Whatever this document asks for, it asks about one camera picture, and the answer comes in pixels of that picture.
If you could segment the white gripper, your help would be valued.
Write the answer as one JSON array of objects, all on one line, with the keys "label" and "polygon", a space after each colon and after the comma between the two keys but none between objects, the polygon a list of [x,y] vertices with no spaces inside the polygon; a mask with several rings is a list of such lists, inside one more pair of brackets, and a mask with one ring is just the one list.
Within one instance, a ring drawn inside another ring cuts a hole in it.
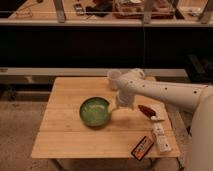
[{"label": "white gripper", "polygon": [[134,100],[135,100],[135,95],[132,93],[126,93],[124,91],[119,91],[116,94],[116,107],[127,107],[130,109],[134,109]]}]

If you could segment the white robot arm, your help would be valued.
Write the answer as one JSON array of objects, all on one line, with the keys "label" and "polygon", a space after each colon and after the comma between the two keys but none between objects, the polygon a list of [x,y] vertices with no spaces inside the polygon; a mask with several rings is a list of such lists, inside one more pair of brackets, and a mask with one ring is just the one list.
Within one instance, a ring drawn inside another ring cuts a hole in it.
[{"label": "white robot arm", "polygon": [[128,107],[136,95],[146,96],[193,113],[186,171],[213,171],[213,85],[150,81],[132,69],[116,80],[117,106]]}]

